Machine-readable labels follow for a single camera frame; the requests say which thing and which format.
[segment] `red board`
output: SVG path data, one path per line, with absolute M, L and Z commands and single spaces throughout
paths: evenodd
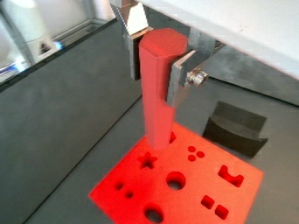
M 176 123 L 172 133 L 164 150 L 141 139 L 91 199 L 116 224 L 244 223 L 263 172 Z

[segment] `white panel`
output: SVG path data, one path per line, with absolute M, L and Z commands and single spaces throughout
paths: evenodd
M 299 79 L 299 1 L 137 1 Z
M 34 0 L 52 37 L 88 20 L 84 0 Z
M 33 41 L 46 33 L 33 0 L 6 0 L 2 6 L 5 15 L 12 19 L 25 42 Z
M 0 66 L 1 66 L 1 61 L 6 60 L 8 54 L 10 52 L 9 39 L 1 22 L 0 22 L 0 49 L 1 49 L 0 50 Z
M 92 0 L 92 2 L 95 5 L 96 18 L 108 21 L 116 17 L 108 0 Z

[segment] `gray table surface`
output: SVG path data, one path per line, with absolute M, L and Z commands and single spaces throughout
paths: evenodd
M 113 23 L 0 93 L 1 224 L 24 223 L 140 97 L 127 57 Z
M 256 156 L 248 159 L 231 152 L 265 174 L 247 224 L 296 224 L 299 108 L 217 80 L 209 80 L 203 89 L 191 90 L 188 99 L 177 109 L 176 121 L 201 134 L 217 101 L 267 118 L 260 137 L 267 137 L 268 142 Z M 143 108 L 139 100 L 61 182 L 26 224 L 113 223 L 93 205 L 88 194 L 143 135 Z

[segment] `bolt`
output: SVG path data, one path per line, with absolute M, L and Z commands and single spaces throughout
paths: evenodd
M 208 77 L 209 76 L 201 71 L 200 68 L 193 68 L 187 74 L 187 81 L 196 88 L 200 88 L 204 85 Z

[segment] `hole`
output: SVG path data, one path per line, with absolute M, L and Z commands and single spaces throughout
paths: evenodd
M 125 193 L 125 197 L 127 197 L 128 199 L 132 199 L 132 198 L 133 198 L 133 196 L 135 196 L 135 195 L 133 195 L 133 193 L 132 193 L 132 192 L 127 192 L 127 193 Z
M 215 214 L 223 219 L 225 220 L 227 217 L 228 217 L 228 214 L 229 214 L 229 210 L 221 206 L 221 205 L 217 205 L 216 209 L 215 209 Z
M 204 153 L 203 153 L 203 151 L 197 151 L 196 156 L 197 156 L 197 158 L 204 158 Z
M 211 209 L 212 206 L 213 206 L 215 201 L 213 201 L 213 199 L 212 199 L 208 195 L 204 195 L 203 198 L 201 198 L 200 203 L 201 203 L 208 209 Z
M 189 146 L 188 147 L 188 152 L 195 152 L 195 151 L 196 151 L 195 147 L 193 146 Z
M 177 171 L 172 171 L 165 178 L 167 185 L 176 191 L 181 190 L 185 185 L 185 177 Z
M 124 187 L 124 184 L 121 182 L 116 183 L 116 189 L 120 191 Z
M 240 187 L 244 177 L 241 175 L 237 175 L 236 177 L 231 176 L 225 165 L 223 165 L 219 169 L 219 176 L 224 178 L 235 187 Z
M 193 161 L 196 160 L 196 157 L 195 157 L 193 155 L 189 155 L 189 156 L 188 156 L 188 160 L 189 160 L 191 162 L 193 162 Z
M 155 168 L 155 160 L 157 160 L 157 157 L 152 157 L 151 153 L 147 152 L 143 157 L 137 158 L 137 161 L 141 163 L 140 168 L 149 168 L 152 170 Z
M 164 221 L 164 214 L 161 208 L 155 205 L 149 204 L 145 207 L 144 210 L 144 217 L 152 222 L 152 223 L 163 223 Z
M 176 139 L 176 135 L 175 135 L 173 132 L 172 132 L 172 134 L 171 134 L 171 139 L 169 139 L 169 144 L 173 142 L 175 139 Z

